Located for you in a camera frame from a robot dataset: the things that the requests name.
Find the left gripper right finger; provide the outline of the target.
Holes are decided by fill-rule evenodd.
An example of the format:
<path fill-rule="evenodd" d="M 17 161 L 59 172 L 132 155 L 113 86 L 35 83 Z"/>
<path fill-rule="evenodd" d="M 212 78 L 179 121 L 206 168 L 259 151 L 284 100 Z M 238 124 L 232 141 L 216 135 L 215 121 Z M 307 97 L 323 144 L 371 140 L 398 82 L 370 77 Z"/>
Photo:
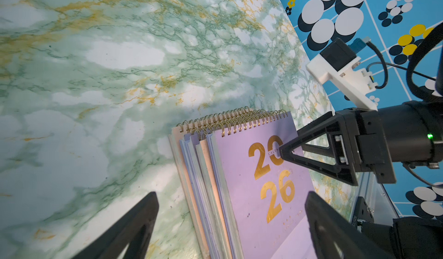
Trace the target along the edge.
<path fill-rule="evenodd" d="M 311 240 L 319 259 L 393 259 L 325 202 L 309 192 L 305 202 Z"/>

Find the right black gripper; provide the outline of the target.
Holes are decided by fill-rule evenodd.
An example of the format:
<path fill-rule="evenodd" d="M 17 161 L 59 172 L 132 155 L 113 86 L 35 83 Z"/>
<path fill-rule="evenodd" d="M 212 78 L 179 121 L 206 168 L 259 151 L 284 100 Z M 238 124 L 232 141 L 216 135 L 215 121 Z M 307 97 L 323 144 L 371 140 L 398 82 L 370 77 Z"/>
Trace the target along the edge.
<path fill-rule="evenodd" d="M 280 157 L 319 172 L 342 183 L 356 186 L 358 172 L 372 172 L 380 184 L 396 183 L 388 143 L 378 111 L 347 109 L 335 115 L 328 111 L 297 130 L 293 140 L 283 144 Z M 333 160 L 324 163 L 294 153 L 302 149 L 311 155 Z"/>

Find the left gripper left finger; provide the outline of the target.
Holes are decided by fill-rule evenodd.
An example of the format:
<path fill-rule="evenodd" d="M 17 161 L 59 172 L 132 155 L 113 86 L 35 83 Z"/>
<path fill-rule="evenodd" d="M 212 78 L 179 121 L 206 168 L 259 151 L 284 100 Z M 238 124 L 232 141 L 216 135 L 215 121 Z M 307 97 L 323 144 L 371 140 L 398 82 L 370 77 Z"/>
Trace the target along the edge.
<path fill-rule="evenodd" d="M 125 259 L 143 259 L 158 212 L 157 194 L 151 192 L 74 258 L 116 259 L 123 254 Z"/>

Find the purple calendar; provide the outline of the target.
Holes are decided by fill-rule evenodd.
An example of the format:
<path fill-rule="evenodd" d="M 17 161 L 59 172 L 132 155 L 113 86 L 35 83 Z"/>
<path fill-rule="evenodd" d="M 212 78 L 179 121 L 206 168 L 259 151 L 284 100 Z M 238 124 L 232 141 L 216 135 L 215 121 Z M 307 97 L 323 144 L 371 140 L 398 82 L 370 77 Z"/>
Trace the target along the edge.
<path fill-rule="evenodd" d="M 223 214 L 219 212 L 218 190 L 212 172 L 205 136 L 215 123 L 210 116 L 185 120 L 173 130 L 173 143 L 179 149 L 178 165 L 191 199 L 191 212 L 204 259 L 230 258 L 224 235 Z"/>
<path fill-rule="evenodd" d="M 189 173 L 192 190 L 197 201 L 198 212 L 200 213 L 201 221 L 203 223 L 210 256 L 212 259 L 221 259 L 222 251 L 220 250 L 218 240 L 214 238 L 215 234 L 213 230 L 214 222 L 212 212 L 196 152 L 196 146 L 200 143 L 197 128 L 198 120 L 199 119 L 188 120 L 187 131 L 183 139 L 180 141 L 180 145 Z"/>
<path fill-rule="evenodd" d="M 207 136 L 228 236 L 236 259 L 313 259 L 305 201 L 308 169 L 279 149 L 297 135 L 289 112 L 254 112 Z"/>

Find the pink calendar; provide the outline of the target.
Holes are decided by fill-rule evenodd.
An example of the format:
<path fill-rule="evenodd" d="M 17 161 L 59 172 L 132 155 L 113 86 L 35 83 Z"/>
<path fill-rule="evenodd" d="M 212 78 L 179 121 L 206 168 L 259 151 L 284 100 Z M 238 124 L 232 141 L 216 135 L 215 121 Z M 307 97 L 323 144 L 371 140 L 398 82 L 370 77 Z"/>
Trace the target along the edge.
<path fill-rule="evenodd" d="M 208 143 L 205 134 L 209 131 L 210 126 L 217 122 L 217 119 L 211 115 L 201 117 L 198 120 L 197 128 L 200 143 L 196 146 L 196 152 L 200 169 L 203 175 L 203 181 L 208 196 L 213 222 L 214 222 L 214 238 L 219 242 L 219 247 L 222 252 L 222 259 L 232 259 L 232 248 L 227 233 L 226 223 L 224 220 L 224 213 L 220 202 L 219 191 L 216 184 L 211 156 L 208 148 Z"/>
<path fill-rule="evenodd" d="M 173 152 L 175 164 L 178 170 L 180 181 L 185 194 L 186 202 L 188 204 L 190 217 L 195 229 L 194 235 L 197 238 L 197 242 L 200 248 L 201 258 L 210 259 L 210 250 L 205 236 L 203 223 L 201 221 L 200 213 L 198 212 L 197 201 L 192 190 L 192 185 L 189 178 L 189 173 L 186 168 L 182 149 L 180 146 L 180 140 L 183 139 L 187 131 L 188 120 L 185 118 L 183 109 L 175 108 L 170 112 L 170 118 L 172 122 L 171 134 L 168 136 L 171 149 Z"/>

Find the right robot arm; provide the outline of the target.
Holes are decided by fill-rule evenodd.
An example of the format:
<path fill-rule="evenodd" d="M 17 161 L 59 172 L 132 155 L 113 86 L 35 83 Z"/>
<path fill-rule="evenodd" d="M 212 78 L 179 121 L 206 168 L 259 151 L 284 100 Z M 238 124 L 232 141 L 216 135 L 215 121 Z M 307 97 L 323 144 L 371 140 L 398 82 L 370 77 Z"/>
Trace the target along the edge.
<path fill-rule="evenodd" d="M 378 108 L 367 96 L 375 88 L 368 69 L 356 70 L 356 51 L 362 40 L 346 44 L 335 39 L 306 66 L 321 84 L 330 81 L 354 104 L 328 112 L 299 129 L 296 138 L 279 151 L 286 162 L 319 172 L 348 185 L 357 185 L 356 174 L 372 172 L 380 184 L 394 184 L 393 164 L 400 162 L 413 173 L 425 166 L 437 169 L 443 159 L 443 73 L 435 89 L 425 90 L 413 81 L 420 61 L 443 40 L 443 27 L 428 32 L 409 60 L 406 81 L 416 100 Z M 415 217 L 394 219 L 392 225 L 376 224 L 358 202 L 355 223 L 340 216 L 318 194 L 305 202 L 309 230 L 319 259 L 440 259 L 443 256 L 442 184 L 427 182 L 435 198 L 418 194 Z"/>

